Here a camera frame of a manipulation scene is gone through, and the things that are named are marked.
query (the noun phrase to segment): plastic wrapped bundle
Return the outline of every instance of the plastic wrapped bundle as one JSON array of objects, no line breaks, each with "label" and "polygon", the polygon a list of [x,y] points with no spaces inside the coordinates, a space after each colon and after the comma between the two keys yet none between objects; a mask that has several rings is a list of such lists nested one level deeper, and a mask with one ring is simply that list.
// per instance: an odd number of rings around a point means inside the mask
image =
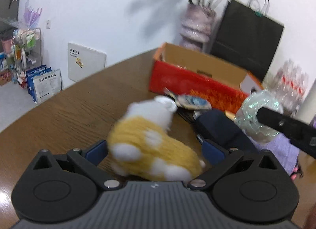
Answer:
[{"label": "plastic wrapped bundle", "polygon": [[256,92],[246,98],[237,111],[234,122],[247,136],[258,143],[268,143],[279,133],[278,131],[263,125],[257,120],[257,111],[266,107],[283,114],[281,103],[273,97],[268,90]]},{"label": "plastic wrapped bundle", "polygon": [[307,86],[308,74],[288,60],[277,72],[271,93],[282,103],[284,112],[291,115],[302,103]]}]

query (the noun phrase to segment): electrical outlet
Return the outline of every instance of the electrical outlet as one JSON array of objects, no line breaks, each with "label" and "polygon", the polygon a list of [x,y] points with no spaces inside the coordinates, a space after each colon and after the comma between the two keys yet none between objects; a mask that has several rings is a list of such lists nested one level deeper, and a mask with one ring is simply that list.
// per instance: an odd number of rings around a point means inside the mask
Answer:
[{"label": "electrical outlet", "polygon": [[47,20],[47,21],[46,21],[46,28],[47,28],[47,29],[50,29],[50,28],[51,28],[51,21],[50,21],[50,20]]}]

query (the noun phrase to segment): clear plastic bag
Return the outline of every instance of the clear plastic bag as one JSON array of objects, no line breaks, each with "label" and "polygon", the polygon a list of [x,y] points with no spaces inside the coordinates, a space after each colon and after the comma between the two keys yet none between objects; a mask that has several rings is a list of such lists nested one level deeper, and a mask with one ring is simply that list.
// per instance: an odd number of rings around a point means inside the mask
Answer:
[{"label": "clear plastic bag", "polygon": [[281,103],[268,90],[255,92],[245,99],[237,111],[234,122],[246,135],[258,143],[270,142],[279,132],[258,122],[257,112],[267,107],[283,114]]}]

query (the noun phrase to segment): wooden table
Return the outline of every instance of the wooden table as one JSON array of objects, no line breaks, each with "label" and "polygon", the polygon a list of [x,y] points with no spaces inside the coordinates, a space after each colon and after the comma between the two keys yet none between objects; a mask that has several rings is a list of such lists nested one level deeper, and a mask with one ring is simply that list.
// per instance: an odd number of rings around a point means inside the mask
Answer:
[{"label": "wooden table", "polygon": [[[0,134],[0,229],[12,226],[17,216],[10,201],[12,189],[40,149],[64,154],[106,139],[114,123],[135,101],[153,98],[148,91],[153,51],[109,67],[62,91],[31,110]],[[201,156],[191,126],[175,115],[170,136],[188,144]],[[302,225],[316,202],[316,162],[302,156],[305,177],[297,180],[300,204],[293,221]],[[111,172],[109,159],[99,166]]]}]

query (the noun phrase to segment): blue gripper pad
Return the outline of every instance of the blue gripper pad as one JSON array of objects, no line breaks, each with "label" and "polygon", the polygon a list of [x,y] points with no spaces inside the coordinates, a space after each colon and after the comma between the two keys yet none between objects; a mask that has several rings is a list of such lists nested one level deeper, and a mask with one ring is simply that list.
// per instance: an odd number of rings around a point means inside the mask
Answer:
[{"label": "blue gripper pad", "polygon": [[100,140],[82,152],[82,156],[95,166],[99,165],[101,161],[105,159],[107,154],[108,149],[106,140]]},{"label": "blue gripper pad", "polygon": [[229,151],[211,140],[204,140],[202,143],[202,153],[207,161],[212,166],[215,166],[225,159],[225,157],[229,154]]}]

